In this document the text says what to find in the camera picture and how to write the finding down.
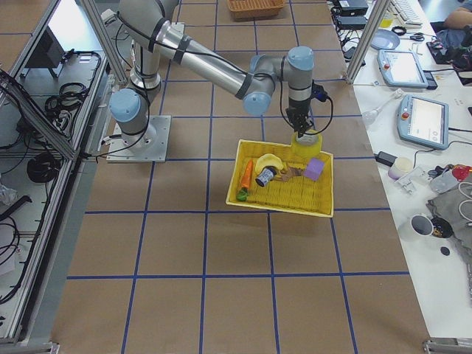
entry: tablet screen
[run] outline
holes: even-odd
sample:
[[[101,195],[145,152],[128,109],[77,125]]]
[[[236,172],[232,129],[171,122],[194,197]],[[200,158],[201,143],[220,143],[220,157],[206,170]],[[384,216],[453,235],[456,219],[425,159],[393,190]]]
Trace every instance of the tablet screen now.
[[[416,61],[412,53],[387,52],[392,79],[398,83],[422,83]]]
[[[412,99],[408,134],[430,142],[443,143],[444,106],[417,98]]]

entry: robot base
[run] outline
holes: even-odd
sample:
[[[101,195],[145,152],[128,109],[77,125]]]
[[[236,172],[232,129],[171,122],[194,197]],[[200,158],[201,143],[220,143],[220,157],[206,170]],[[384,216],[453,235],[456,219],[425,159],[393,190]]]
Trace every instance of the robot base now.
[[[167,154],[167,143],[169,141],[171,116],[150,116],[149,124],[151,124],[157,132],[157,139],[145,149],[132,151],[126,149],[118,153],[107,155],[109,162],[165,162]],[[113,134],[121,134],[118,124],[115,125]],[[110,151],[126,148],[125,143],[121,139],[111,140]]]

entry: keyboard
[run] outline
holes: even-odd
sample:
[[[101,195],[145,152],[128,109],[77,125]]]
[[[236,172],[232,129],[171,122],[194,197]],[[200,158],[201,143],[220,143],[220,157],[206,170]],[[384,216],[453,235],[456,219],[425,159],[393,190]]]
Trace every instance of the keyboard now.
[[[405,28],[420,28],[423,25],[423,21],[413,11],[408,0],[390,0],[389,11],[397,16],[398,21]]]

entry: person's arm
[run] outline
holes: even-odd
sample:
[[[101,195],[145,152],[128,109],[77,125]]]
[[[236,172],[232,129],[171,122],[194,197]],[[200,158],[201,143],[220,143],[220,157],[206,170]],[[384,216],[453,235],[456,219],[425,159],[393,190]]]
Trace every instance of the person's arm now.
[[[461,30],[468,24],[472,24],[472,12],[465,7],[459,7],[444,21],[444,26],[453,30]]]

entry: tablet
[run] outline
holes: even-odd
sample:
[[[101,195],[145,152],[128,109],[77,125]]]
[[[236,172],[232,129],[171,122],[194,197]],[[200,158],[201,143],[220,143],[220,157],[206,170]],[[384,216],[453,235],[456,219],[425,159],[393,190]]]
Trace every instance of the tablet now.
[[[428,81],[416,53],[381,49],[377,56],[383,80],[389,86],[425,89]]]
[[[429,148],[448,147],[449,106],[423,97],[406,95],[398,110],[400,138]]]

